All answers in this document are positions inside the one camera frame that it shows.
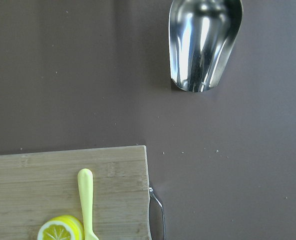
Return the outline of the yellow plastic fork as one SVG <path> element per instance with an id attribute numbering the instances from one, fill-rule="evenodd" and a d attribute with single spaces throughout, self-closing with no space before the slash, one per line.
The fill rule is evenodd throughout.
<path id="1" fill-rule="evenodd" d="M 79 197 L 82 209 L 84 239 L 99 240 L 93 230 L 93 173 L 84 168 L 77 175 Z"/>

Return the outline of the bamboo cutting board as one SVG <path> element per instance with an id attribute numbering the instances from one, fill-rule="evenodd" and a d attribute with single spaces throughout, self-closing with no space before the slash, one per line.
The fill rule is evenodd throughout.
<path id="1" fill-rule="evenodd" d="M 0 155 L 0 240 L 32 240 L 60 215 L 82 219 L 77 174 L 93 173 L 93 230 L 101 240 L 163 240 L 163 207 L 143 145 Z"/>

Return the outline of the metal scoop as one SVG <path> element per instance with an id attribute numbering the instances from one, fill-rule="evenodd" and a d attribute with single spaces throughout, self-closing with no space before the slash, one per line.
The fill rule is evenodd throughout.
<path id="1" fill-rule="evenodd" d="M 174 0 L 169 11 L 170 76 L 183 91 L 215 88 L 243 18 L 240 0 Z"/>

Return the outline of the lemon slice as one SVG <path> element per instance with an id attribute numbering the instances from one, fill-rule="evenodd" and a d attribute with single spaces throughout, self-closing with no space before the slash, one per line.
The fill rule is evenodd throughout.
<path id="1" fill-rule="evenodd" d="M 37 234 L 37 240 L 83 240 L 82 223 L 74 216 L 61 215 L 44 223 Z"/>

